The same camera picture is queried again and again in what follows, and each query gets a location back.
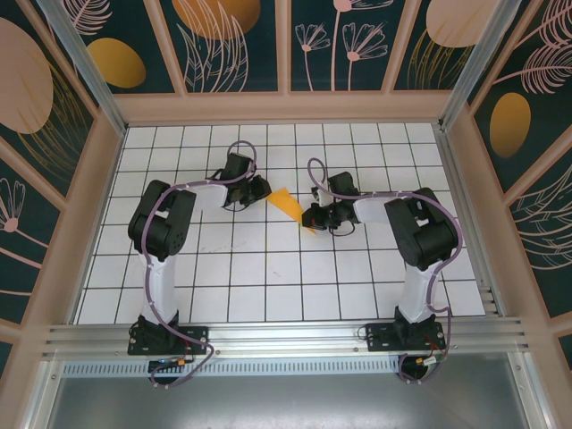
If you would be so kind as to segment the aluminium corner post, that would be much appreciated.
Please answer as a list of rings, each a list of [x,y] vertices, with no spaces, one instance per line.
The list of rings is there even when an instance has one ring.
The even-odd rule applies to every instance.
[[[456,121],[495,50],[513,22],[522,0],[499,0],[484,31],[473,48],[467,63],[453,87],[439,117],[439,130],[446,133]]]
[[[112,17],[110,0],[35,0],[35,2],[114,130],[123,137],[126,122],[82,38],[95,36]]]

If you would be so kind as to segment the aluminium side rail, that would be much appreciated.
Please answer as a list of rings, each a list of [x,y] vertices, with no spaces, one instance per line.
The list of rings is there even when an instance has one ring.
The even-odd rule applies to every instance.
[[[475,210],[468,193],[467,185],[462,177],[461,169],[448,135],[440,128],[439,124],[433,124],[432,129],[442,158],[445,175],[450,185],[450,191],[458,213],[460,226],[465,237],[464,241],[475,274],[477,287],[481,292],[488,293],[492,296],[491,304],[488,302],[484,304],[485,313],[499,317],[506,316],[506,308],[502,302],[496,279],[492,273],[492,267],[483,243],[482,233],[478,228]]]

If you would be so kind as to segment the black controller board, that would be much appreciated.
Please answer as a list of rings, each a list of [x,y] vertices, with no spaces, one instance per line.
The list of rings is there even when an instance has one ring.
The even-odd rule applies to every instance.
[[[151,360],[148,363],[147,371],[152,373],[157,372],[169,372],[172,368],[179,368],[187,364],[191,364],[195,361],[193,357],[171,357],[162,358],[158,360]]]

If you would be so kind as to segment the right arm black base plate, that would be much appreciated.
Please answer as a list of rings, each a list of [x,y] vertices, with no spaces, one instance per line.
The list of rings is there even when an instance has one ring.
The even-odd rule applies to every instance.
[[[370,352],[429,351],[432,345],[445,349],[442,325],[379,323],[366,325],[366,343]]]

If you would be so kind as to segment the grey metal sheet panel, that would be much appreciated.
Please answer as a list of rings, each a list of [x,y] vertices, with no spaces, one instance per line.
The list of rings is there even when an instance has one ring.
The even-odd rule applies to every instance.
[[[508,360],[457,356],[421,386],[394,374],[66,379],[48,429],[530,429]]]

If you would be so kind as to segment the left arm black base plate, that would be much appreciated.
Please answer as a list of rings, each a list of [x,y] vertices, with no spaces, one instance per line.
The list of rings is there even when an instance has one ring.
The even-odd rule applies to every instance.
[[[203,326],[179,327],[179,335],[166,331],[162,326],[157,330],[143,327],[130,329],[127,353],[130,356],[182,356],[205,355],[206,347],[198,341],[207,340],[208,329]]]

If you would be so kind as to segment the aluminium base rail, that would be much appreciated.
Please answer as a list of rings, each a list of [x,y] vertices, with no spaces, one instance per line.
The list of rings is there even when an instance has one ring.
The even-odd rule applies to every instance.
[[[218,358],[303,358],[365,355],[366,332],[359,321],[210,324],[209,342]],[[126,358],[127,324],[55,325],[40,343],[43,358]],[[525,351],[530,341],[515,317],[455,317],[450,353]]]

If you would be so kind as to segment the orange cloth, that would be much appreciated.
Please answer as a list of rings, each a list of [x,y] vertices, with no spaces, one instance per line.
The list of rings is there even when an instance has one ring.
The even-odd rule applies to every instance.
[[[295,199],[286,188],[281,188],[270,193],[266,197],[266,200],[302,226],[304,210],[297,199]]]

